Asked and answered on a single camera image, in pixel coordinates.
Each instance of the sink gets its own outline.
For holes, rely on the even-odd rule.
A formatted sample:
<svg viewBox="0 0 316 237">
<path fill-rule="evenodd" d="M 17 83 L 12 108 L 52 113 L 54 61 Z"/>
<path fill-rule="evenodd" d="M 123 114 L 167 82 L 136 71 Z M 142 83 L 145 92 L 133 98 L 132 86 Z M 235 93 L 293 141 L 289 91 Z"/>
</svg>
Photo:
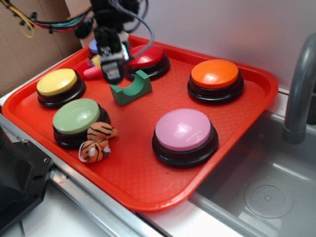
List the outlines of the sink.
<svg viewBox="0 0 316 237">
<path fill-rule="evenodd" d="M 265 111 L 190 201 L 243 236 L 316 236 L 316 128 L 282 139 L 284 117 Z"/>
</svg>

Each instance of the sink drain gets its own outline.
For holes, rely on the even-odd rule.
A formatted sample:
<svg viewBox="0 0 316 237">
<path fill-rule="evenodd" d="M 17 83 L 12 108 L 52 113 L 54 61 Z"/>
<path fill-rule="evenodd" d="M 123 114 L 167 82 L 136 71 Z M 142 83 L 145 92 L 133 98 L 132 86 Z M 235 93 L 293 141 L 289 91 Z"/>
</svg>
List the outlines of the sink drain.
<svg viewBox="0 0 316 237">
<path fill-rule="evenodd" d="M 293 206 L 293 197 L 288 188 L 272 179 L 263 179 L 248 186 L 244 199 L 248 208 L 264 218 L 279 218 Z"/>
</svg>

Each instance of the green foam block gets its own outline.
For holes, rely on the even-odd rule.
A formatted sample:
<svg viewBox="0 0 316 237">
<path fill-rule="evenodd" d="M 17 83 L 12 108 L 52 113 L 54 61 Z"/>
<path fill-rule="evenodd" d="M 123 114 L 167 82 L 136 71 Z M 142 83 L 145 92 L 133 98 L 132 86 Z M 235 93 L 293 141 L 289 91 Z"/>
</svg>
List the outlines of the green foam block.
<svg viewBox="0 0 316 237">
<path fill-rule="evenodd" d="M 133 83 L 125 88 L 110 85 L 113 98 L 123 106 L 153 90 L 150 77 L 142 70 L 138 70 Z"/>
</svg>

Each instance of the black device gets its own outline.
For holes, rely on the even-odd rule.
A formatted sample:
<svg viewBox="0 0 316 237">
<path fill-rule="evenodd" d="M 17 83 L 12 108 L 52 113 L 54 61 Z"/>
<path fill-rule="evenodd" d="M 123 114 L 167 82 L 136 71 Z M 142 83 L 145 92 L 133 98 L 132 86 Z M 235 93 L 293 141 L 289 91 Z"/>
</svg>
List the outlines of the black device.
<svg viewBox="0 0 316 237">
<path fill-rule="evenodd" d="M 32 142 L 12 143 L 0 126 L 0 236 L 43 201 L 52 166 Z"/>
</svg>

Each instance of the red tray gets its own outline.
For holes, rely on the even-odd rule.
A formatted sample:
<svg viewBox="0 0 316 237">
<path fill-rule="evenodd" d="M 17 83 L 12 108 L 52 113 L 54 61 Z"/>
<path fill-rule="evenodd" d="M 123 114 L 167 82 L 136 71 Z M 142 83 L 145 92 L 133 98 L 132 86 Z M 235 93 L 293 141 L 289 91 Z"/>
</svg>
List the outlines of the red tray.
<svg viewBox="0 0 316 237">
<path fill-rule="evenodd" d="M 130 37 L 132 46 L 147 40 Z M 78 150 L 64 150 L 54 140 L 52 119 L 57 110 L 42 107 L 37 100 L 38 77 L 12 94 L 2 112 L 9 120 L 56 154 L 127 208 L 135 211 L 157 211 L 186 200 L 246 132 L 278 92 L 275 78 L 260 69 L 236 63 L 245 80 L 244 91 L 235 101 L 210 106 L 188 96 L 187 82 L 194 65 L 214 57 L 175 48 L 161 43 L 170 59 L 169 72 L 152 81 L 153 91 L 121 107 L 113 99 L 103 79 L 86 80 L 84 98 L 99 103 L 110 115 L 118 137 L 110 140 L 111 155 L 100 162 L 84 164 Z M 74 68 L 88 62 L 84 48 L 49 71 Z M 129 85 L 124 80 L 120 86 Z M 206 114 L 219 135 L 219 147 L 204 165 L 177 169 L 163 165 L 152 150 L 152 136 L 158 120 L 180 108 L 196 109 Z"/>
</svg>

